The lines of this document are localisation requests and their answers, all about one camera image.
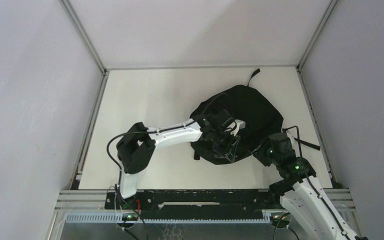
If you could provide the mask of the black backpack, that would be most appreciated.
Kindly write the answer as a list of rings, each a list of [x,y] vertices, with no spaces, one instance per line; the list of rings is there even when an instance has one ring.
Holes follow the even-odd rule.
[[[237,149],[238,160],[236,162],[253,156],[253,150],[270,135],[287,133],[288,131],[287,128],[283,127],[284,118],[282,114],[265,96],[249,84],[234,85],[213,95],[201,102],[190,114],[190,117],[199,114],[216,114],[221,110],[227,110],[235,119],[246,122],[246,127],[239,131],[241,139]],[[292,145],[293,141],[297,141],[299,145],[318,151],[321,149],[319,145],[302,140],[298,136],[289,136],[289,138]],[[204,159],[197,156],[195,151],[193,158],[194,160]]]

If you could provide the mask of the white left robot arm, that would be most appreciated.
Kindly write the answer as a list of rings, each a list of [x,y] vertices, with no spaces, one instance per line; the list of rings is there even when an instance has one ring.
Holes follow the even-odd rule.
[[[239,132],[245,127],[245,121],[235,119],[225,109],[163,127],[135,123],[128,132],[118,135],[116,144],[117,157],[113,161],[119,167],[118,204],[125,209],[135,205],[139,173],[147,168],[156,150],[191,143],[197,156],[215,165],[231,164],[239,159]]]

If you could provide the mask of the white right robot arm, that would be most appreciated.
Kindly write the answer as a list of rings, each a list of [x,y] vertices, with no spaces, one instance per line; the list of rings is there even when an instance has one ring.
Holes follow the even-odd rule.
[[[275,166],[281,180],[269,186],[269,203],[284,208],[317,240],[362,240],[343,219],[322,187],[317,173],[296,154],[285,132],[268,136],[252,151],[264,166]]]

